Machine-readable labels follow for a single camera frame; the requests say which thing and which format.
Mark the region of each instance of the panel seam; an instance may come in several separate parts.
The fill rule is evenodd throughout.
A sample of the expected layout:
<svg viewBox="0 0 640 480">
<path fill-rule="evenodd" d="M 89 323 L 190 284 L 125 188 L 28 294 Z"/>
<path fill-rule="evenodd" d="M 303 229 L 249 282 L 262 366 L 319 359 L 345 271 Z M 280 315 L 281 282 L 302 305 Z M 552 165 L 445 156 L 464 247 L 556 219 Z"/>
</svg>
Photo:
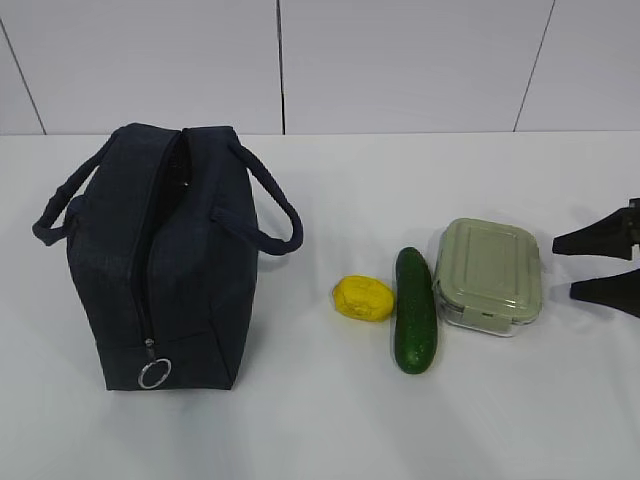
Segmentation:
<svg viewBox="0 0 640 480">
<path fill-rule="evenodd" d="M 522 115 L 522 111 L 524 110 L 524 104 L 527 101 L 527 95 L 529 94 L 529 89 L 531 88 L 531 81 L 533 80 L 533 74 L 536 71 L 536 67 L 538 66 L 538 60 L 540 59 L 540 52 L 542 52 L 542 45 L 544 44 L 544 40 L 547 37 L 547 31 L 549 30 L 549 24 L 551 23 L 551 16 L 553 15 L 553 10 L 556 7 L 556 0 L 553 0 L 551 4 L 551 8 L 549 9 L 549 17 L 547 18 L 547 23 L 544 26 L 544 30 L 542 32 L 542 38 L 540 39 L 540 45 L 538 46 L 538 52 L 536 53 L 536 58 L 533 61 L 533 67 L 531 68 L 531 73 L 529 74 L 529 80 L 527 81 L 527 87 L 524 90 L 524 95 L 522 97 L 522 102 L 520 103 L 520 109 L 518 110 L 518 116 L 516 117 L 516 123 L 513 126 L 513 131 L 515 132 L 518 129 L 518 123 L 520 122 L 520 116 Z"/>
<path fill-rule="evenodd" d="M 282 14 L 280 0 L 276 0 L 276 28 L 278 32 L 278 68 L 280 73 L 280 115 L 282 118 L 282 135 L 287 134 L 286 105 L 284 100 L 284 68 L 282 61 Z"/>
<path fill-rule="evenodd" d="M 13 48 L 13 44 L 11 43 L 11 39 L 9 38 L 9 34 L 7 33 L 7 29 L 4 26 L 4 22 L 2 21 L 2 17 L 0 17 L 0 29 L 2 30 L 2 34 L 4 35 L 5 40 L 7 41 L 7 45 L 9 46 L 9 52 L 11 52 L 11 57 L 13 58 L 16 67 L 18 68 L 18 73 L 20 74 L 20 79 L 22 80 L 22 85 L 27 91 L 27 95 L 29 96 L 29 101 L 31 102 L 31 106 L 33 107 L 33 111 L 36 114 L 38 119 L 38 123 L 40 124 L 40 128 L 42 129 L 42 133 L 44 135 L 47 134 L 47 130 L 44 128 L 44 123 L 42 123 L 42 117 L 40 116 L 40 112 L 38 111 L 38 107 L 36 106 L 36 102 L 33 99 L 33 95 L 31 94 L 31 89 L 27 84 L 27 80 L 24 76 L 24 72 L 22 71 L 22 67 L 20 66 L 20 62 L 18 62 L 18 57 L 16 55 L 16 51 Z"/>
</svg>

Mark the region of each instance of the glass food container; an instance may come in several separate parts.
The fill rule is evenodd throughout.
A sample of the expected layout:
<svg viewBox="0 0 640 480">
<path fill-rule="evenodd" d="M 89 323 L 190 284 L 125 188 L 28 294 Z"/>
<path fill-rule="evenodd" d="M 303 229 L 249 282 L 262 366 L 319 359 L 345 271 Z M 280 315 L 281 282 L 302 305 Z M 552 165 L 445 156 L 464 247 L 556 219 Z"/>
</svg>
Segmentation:
<svg viewBox="0 0 640 480">
<path fill-rule="evenodd" d="M 440 240 L 434 289 L 448 323 L 511 337 L 542 308 L 536 239 L 511 225 L 455 220 Z"/>
</svg>

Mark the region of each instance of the white table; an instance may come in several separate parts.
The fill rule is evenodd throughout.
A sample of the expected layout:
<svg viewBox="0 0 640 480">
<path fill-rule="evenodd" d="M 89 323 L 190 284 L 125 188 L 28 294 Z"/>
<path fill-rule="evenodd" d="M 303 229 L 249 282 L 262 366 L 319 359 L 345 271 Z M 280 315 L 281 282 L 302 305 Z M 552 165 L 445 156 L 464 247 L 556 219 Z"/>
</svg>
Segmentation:
<svg viewBox="0 0 640 480">
<path fill-rule="evenodd" d="M 1 478 L 638 478 L 640 319 L 568 298 L 572 281 L 637 262 L 553 256 L 551 241 L 640 195 L 640 133 L 245 137 L 305 245 L 260 260 L 234 389 L 170 393 L 104 390 L 64 242 L 30 232 L 104 141 L 0 137 Z M 329 292 L 352 273 L 392 282 L 406 245 L 433 267 L 462 216 L 536 235 L 545 308 L 512 339 L 442 325 L 432 369 L 405 375 L 392 324 L 341 317 Z"/>
</svg>

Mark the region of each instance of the green cucumber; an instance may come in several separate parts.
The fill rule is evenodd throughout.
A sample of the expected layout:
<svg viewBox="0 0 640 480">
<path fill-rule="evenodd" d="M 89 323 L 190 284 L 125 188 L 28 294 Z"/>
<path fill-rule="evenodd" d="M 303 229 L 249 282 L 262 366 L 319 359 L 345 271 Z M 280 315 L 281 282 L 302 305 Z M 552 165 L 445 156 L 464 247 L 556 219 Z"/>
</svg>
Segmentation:
<svg viewBox="0 0 640 480">
<path fill-rule="evenodd" d="M 422 373 L 436 355 L 438 321 L 429 267 L 413 247 L 398 254 L 396 285 L 396 362 L 405 373 Z"/>
</svg>

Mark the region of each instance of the dark navy lunch bag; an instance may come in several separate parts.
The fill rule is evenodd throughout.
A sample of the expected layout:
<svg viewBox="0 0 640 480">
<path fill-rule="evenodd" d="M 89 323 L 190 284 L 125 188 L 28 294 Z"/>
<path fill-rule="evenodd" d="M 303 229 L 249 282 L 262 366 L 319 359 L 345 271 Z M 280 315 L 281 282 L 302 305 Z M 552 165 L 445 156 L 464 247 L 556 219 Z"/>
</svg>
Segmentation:
<svg viewBox="0 0 640 480">
<path fill-rule="evenodd" d="M 258 229 L 247 169 L 291 219 L 290 240 Z M 284 255 L 303 238 L 295 209 L 231 127 L 141 124 L 116 130 L 58 188 L 33 233 L 46 245 L 67 239 L 109 390 L 230 389 L 258 251 Z"/>
</svg>

